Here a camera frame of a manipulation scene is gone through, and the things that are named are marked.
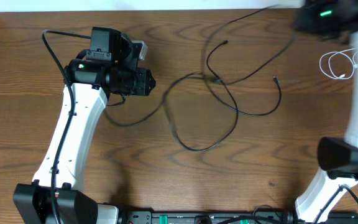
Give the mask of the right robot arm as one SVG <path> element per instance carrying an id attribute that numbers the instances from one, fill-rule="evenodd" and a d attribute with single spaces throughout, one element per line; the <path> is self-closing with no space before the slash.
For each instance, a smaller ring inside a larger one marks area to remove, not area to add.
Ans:
<path id="1" fill-rule="evenodd" d="M 305 1 L 293 23 L 296 31 L 326 39 L 349 32 L 358 64 L 358 1 Z M 353 78 L 349 124 L 343 138 L 323 137 L 318 143 L 319 168 L 308 188 L 295 200 L 298 220 L 321 223 L 335 204 L 358 184 L 358 69 Z"/>

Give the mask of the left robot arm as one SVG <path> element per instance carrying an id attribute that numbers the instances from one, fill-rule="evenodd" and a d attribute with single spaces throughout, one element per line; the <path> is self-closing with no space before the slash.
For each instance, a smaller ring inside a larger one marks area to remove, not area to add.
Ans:
<path id="1" fill-rule="evenodd" d="M 60 66 L 65 87 L 48 151 L 30 184 L 18 184 L 14 204 L 25 223 L 125 223 L 117 206 L 84 194 L 86 160 L 111 95 L 147 96 L 151 71 L 138 66 L 147 45 L 115 29 L 94 27 L 90 45 Z"/>

